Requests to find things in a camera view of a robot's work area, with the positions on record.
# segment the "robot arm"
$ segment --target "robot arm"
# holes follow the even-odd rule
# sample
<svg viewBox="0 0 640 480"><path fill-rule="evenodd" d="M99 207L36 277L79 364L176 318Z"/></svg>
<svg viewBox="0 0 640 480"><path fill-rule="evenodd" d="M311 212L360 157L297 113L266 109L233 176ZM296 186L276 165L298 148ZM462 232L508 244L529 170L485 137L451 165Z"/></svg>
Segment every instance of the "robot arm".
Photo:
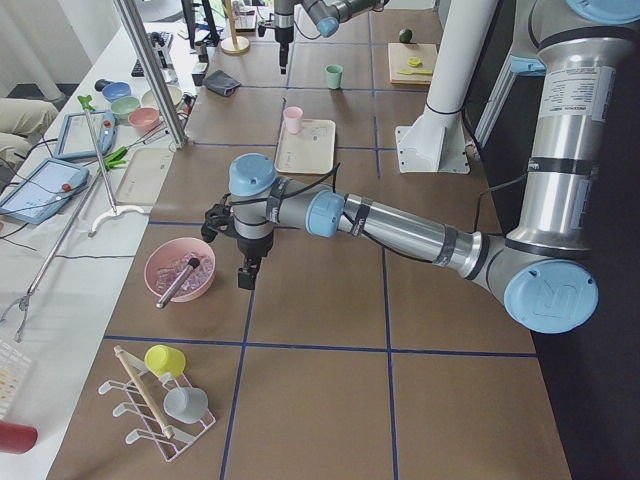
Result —
<svg viewBox="0 0 640 480"><path fill-rule="evenodd" d="M292 19L294 3L283 3ZM337 231L365 235L453 268L535 331L565 332L592 315L597 286L573 260L589 251L583 218L615 69L637 43L640 0L622 6L606 0L522 3L530 6L521 9L527 14L526 41L537 49L547 74L519 226L506 239L461 232L356 195L338 195L324 185L278 177L269 159L247 154L231 165L231 203L225 197L208 211L202 228L207 241L217 233L237 239L245 255L241 287L255 287L260 262L273 246L274 225L280 223L324 237Z"/></svg>
<svg viewBox="0 0 640 480"><path fill-rule="evenodd" d="M301 3L318 32L330 37L338 30L339 24L369 11L380 10L389 0L275 0L271 27L275 30L276 42L280 44L280 73L287 73L289 44L293 42L294 8Z"/></svg>
<svg viewBox="0 0 640 480"><path fill-rule="evenodd" d="M202 237L233 237L245 255L242 288L255 288L263 257L273 246L276 224L332 237L338 231L366 236L422 261L456 270L489 290L520 323L556 333L586 321L597 304L595 282L580 265L521 252L504 239L467 233L331 187L279 177L259 154L236 158L230 168L230 203L206 214Z"/></svg>

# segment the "yellow cup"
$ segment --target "yellow cup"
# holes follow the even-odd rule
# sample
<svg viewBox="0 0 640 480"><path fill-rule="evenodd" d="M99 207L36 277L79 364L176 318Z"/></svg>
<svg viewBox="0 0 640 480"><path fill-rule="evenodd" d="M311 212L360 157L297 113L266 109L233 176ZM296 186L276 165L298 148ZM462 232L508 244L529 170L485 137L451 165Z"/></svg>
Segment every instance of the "yellow cup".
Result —
<svg viewBox="0 0 640 480"><path fill-rule="evenodd" d="M154 345L144 356L144 364L158 378L171 373L173 378L184 372L187 359L182 351L166 345Z"/></svg>

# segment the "lemon slice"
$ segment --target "lemon slice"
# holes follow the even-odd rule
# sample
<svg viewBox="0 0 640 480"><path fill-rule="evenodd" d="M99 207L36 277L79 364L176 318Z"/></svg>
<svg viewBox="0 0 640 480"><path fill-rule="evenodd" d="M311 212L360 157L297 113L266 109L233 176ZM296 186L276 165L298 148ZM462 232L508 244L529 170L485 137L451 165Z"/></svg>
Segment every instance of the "lemon slice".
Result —
<svg viewBox="0 0 640 480"><path fill-rule="evenodd" d="M407 65L410 67L419 67L422 65L422 60L420 57L410 57L409 60L407 60Z"/></svg>

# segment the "blue bowl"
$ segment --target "blue bowl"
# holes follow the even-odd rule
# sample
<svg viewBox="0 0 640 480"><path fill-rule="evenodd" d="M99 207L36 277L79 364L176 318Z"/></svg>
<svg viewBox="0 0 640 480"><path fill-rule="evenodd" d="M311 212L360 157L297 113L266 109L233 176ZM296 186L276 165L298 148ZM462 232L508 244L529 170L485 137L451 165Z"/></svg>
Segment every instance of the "blue bowl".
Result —
<svg viewBox="0 0 640 480"><path fill-rule="evenodd" d="M102 95L104 98L109 100L109 102L113 102L122 97L128 97L131 95L131 87L128 83L125 82L114 82L110 83L102 90Z"/></svg>

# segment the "green bowl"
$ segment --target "green bowl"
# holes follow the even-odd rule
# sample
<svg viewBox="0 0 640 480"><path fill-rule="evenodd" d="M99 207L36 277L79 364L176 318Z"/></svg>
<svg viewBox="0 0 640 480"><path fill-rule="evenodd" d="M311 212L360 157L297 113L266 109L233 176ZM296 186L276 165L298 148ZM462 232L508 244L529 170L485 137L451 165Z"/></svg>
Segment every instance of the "green bowl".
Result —
<svg viewBox="0 0 640 480"><path fill-rule="evenodd" d="M140 108L140 100L136 97L122 97L111 104L111 111L122 123L126 123L129 114L138 108Z"/></svg>

